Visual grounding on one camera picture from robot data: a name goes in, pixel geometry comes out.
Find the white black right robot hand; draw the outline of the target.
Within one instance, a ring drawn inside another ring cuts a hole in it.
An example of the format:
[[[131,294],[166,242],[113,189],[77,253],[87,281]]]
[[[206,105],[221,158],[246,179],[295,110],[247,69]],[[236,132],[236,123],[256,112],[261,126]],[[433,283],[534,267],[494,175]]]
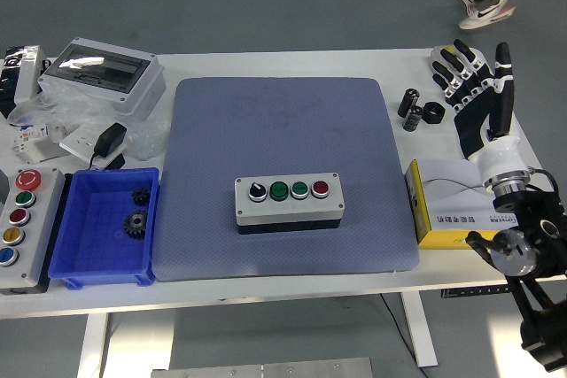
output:
[[[509,46],[497,45],[495,62],[456,39],[430,55],[432,79],[454,110],[454,126],[463,156],[475,164],[481,181],[495,189],[510,176],[526,180],[520,136],[513,118],[515,80]]]

